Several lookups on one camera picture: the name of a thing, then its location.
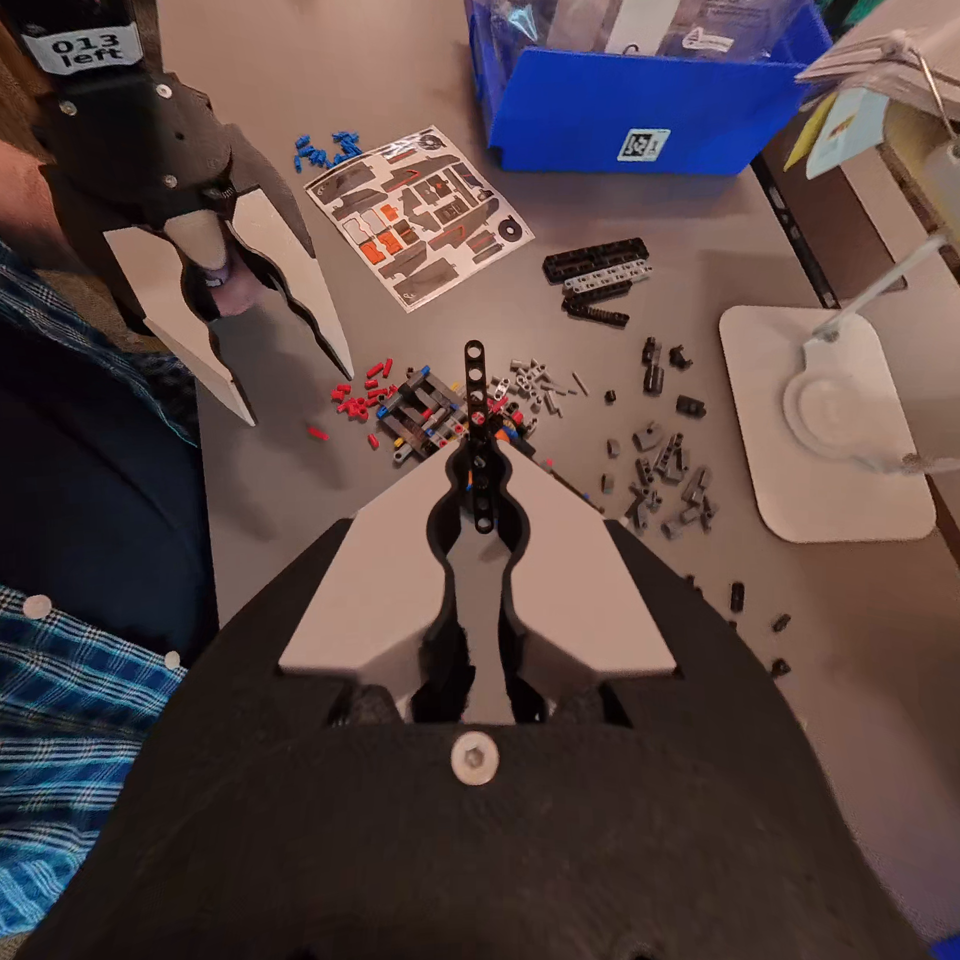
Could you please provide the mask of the dark navy garment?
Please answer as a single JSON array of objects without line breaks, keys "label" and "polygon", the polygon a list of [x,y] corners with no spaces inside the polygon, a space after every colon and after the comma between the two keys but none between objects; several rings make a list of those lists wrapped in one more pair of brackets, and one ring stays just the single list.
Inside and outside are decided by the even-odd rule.
[{"label": "dark navy garment", "polygon": [[2,324],[1,581],[192,666],[218,630],[197,450],[110,373]]}]

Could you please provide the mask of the pale blue paper card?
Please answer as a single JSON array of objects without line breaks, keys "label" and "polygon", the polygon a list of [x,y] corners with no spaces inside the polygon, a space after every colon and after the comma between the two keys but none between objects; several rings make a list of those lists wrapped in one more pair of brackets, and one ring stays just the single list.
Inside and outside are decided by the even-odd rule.
[{"label": "pale blue paper card", "polygon": [[813,109],[783,165],[783,172],[805,161],[813,180],[883,140],[888,97],[863,87],[828,94]]}]

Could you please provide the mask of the clear plastic parts bags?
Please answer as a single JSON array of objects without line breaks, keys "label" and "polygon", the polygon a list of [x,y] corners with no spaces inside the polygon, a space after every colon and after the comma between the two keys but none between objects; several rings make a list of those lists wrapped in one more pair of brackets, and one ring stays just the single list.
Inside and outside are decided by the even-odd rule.
[{"label": "clear plastic parts bags", "polygon": [[481,1],[502,64],[526,48],[753,63],[810,6],[800,1]]}]

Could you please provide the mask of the pile of dark grey lego pieces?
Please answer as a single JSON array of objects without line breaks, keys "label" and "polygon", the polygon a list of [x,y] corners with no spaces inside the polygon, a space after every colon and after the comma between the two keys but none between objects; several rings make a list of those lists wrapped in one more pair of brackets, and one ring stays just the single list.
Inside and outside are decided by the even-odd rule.
[{"label": "pile of dark grey lego pieces", "polygon": [[670,542],[695,527],[712,533],[719,511],[714,473],[693,462],[684,434],[650,420],[630,441],[636,458],[620,524],[636,537],[655,530]]}]

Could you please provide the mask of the lego sticker sheet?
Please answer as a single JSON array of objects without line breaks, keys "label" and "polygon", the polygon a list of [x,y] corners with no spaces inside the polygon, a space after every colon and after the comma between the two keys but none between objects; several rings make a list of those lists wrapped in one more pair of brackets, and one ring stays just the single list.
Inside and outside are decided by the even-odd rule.
[{"label": "lego sticker sheet", "polygon": [[407,313],[535,237],[437,126],[369,150],[354,131],[331,138],[295,141],[296,170],[317,173],[305,193]]}]

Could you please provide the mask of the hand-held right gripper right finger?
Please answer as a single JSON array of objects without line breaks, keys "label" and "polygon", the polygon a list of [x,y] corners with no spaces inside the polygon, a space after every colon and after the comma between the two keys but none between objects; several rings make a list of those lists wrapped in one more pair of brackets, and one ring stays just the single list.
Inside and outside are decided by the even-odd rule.
[{"label": "hand-held right gripper right finger", "polygon": [[603,514],[508,442],[497,534],[510,552],[498,644],[513,720],[607,683],[673,675],[677,662]]}]

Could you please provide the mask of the lego car chassis build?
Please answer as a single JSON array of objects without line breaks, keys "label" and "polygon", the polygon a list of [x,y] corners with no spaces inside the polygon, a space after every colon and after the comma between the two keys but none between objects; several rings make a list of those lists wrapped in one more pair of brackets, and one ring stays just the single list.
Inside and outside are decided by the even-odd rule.
[{"label": "lego car chassis build", "polygon": [[[408,373],[405,382],[398,385],[398,397],[386,401],[380,414],[380,425],[394,439],[393,460],[401,465],[411,455],[425,460],[444,448],[451,448],[460,458],[458,484],[462,490],[462,504],[474,518],[469,481],[469,456],[467,439],[469,420],[466,400],[466,372],[462,384],[452,387],[438,378],[429,366]],[[494,454],[495,507],[498,527],[501,508],[501,482],[506,478],[508,466],[501,460],[498,442],[514,447],[521,454],[533,458],[531,440],[539,425],[539,416],[527,413],[526,405],[521,412],[510,415],[488,406],[488,423]]]}]

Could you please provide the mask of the person's left hand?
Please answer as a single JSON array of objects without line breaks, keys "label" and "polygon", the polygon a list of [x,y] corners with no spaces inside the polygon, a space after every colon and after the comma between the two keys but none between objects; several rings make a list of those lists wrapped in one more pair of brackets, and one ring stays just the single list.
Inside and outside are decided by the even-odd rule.
[{"label": "person's left hand", "polygon": [[233,317],[259,305],[269,289],[250,270],[235,246],[226,248],[226,262],[216,270],[202,270],[205,291],[212,301],[213,316]]}]

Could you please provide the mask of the light grey lego liftarm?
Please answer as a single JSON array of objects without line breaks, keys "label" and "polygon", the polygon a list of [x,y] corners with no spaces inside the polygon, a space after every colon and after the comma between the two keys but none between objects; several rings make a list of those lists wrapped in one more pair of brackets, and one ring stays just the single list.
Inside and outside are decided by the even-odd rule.
[{"label": "light grey lego liftarm", "polygon": [[645,280],[651,273],[652,268],[645,261],[634,260],[568,279],[563,283],[562,291],[566,296],[581,295],[618,283]]}]

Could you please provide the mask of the white lamp base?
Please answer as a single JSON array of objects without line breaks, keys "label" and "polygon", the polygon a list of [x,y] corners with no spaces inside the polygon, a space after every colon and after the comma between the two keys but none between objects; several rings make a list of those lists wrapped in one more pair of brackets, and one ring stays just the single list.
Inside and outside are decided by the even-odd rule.
[{"label": "white lamp base", "polygon": [[762,521],[798,545],[911,542],[935,526],[928,476],[879,334],[860,309],[953,245],[938,231],[841,308],[738,305],[719,319]]}]

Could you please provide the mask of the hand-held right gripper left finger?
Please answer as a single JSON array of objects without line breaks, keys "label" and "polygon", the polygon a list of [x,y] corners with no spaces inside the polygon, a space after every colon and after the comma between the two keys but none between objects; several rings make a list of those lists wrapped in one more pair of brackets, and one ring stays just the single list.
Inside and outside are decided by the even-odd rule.
[{"label": "hand-held right gripper left finger", "polygon": [[475,668],[449,561],[462,532],[448,445],[359,510],[284,649],[285,674],[380,687],[417,722],[458,722]]}]

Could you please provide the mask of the black lego frame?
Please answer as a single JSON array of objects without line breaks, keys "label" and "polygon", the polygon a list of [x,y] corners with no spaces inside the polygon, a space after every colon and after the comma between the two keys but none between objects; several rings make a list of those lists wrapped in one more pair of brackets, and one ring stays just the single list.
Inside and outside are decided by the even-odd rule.
[{"label": "black lego frame", "polygon": [[634,237],[565,250],[546,256],[542,271],[551,285],[563,284],[599,270],[649,258],[642,238]]}]

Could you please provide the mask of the person's left forearm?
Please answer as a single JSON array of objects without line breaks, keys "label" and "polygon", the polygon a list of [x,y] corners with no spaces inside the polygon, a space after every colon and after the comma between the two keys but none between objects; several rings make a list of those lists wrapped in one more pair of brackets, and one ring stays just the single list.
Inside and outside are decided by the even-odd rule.
[{"label": "person's left forearm", "polygon": [[76,272],[80,261],[57,218],[41,163],[1,142],[1,239],[31,267]]}]

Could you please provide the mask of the pile of red lego pins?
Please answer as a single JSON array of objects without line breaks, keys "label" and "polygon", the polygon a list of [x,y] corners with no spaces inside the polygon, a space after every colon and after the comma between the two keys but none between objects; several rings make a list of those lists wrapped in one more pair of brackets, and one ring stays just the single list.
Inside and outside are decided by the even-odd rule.
[{"label": "pile of red lego pins", "polygon": [[380,414],[386,402],[399,396],[399,383],[392,375],[393,359],[361,369],[353,379],[339,378],[318,389],[314,403],[303,414],[295,434],[314,445],[346,447],[348,441],[371,451],[388,450]]}]

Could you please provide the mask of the white plastic bottle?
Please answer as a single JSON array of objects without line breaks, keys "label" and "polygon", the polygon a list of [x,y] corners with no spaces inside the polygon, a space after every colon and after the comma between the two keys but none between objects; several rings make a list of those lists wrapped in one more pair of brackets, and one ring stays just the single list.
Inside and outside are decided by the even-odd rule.
[{"label": "white plastic bottle", "polygon": [[921,188],[943,226],[959,238],[959,138],[932,150],[923,164]]}]

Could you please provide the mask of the blue plaid shirt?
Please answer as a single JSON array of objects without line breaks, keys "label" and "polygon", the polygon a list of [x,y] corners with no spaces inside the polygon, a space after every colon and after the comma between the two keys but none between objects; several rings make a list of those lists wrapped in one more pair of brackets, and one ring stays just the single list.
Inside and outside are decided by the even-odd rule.
[{"label": "blue plaid shirt", "polygon": [[[172,355],[130,353],[2,244],[2,325],[111,374],[198,452],[193,379]],[[158,654],[2,584],[1,930],[31,932],[64,893],[150,727],[186,676]]]}]

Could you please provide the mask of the clipped paper stack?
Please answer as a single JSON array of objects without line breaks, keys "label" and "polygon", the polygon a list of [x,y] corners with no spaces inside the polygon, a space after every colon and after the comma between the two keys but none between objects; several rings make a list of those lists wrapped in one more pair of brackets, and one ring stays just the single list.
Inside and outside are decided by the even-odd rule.
[{"label": "clipped paper stack", "polygon": [[845,38],[799,72],[796,82],[862,88],[958,122],[958,20],[937,28]]}]

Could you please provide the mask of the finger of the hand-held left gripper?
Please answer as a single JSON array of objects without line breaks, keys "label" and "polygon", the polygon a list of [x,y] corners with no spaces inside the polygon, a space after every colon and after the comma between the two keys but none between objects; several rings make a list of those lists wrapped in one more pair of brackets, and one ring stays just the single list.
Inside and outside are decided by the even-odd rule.
[{"label": "finger of the hand-held left gripper", "polygon": [[342,376],[353,379],[354,363],[346,334],[310,246],[301,242],[263,192],[239,196],[228,227],[248,269],[283,295]]},{"label": "finger of the hand-held left gripper", "polygon": [[221,360],[208,322],[188,300],[186,267],[176,247],[138,226],[107,230],[103,239],[143,310],[147,328],[224,408],[255,426],[257,419]]}]

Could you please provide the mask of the pile of black lego connectors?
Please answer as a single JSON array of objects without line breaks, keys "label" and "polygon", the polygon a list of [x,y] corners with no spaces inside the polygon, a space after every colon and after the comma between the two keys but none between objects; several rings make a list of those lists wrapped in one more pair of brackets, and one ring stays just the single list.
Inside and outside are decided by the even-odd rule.
[{"label": "pile of black lego connectors", "polygon": [[783,634],[793,621],[792,613],[781,611],[764,624],[763,630],[753,630],[744,620],[746,610],[746,586],[743,582],[734,581],[729,588],[728,599],[729,618],[727,625],[738,638],[746,642],[750,651],[758,658],[762,654],[768,663],[768,673],[774,680],[780,680],[791,674],[793,668],[781,648],[776,644],[783,638]]}]

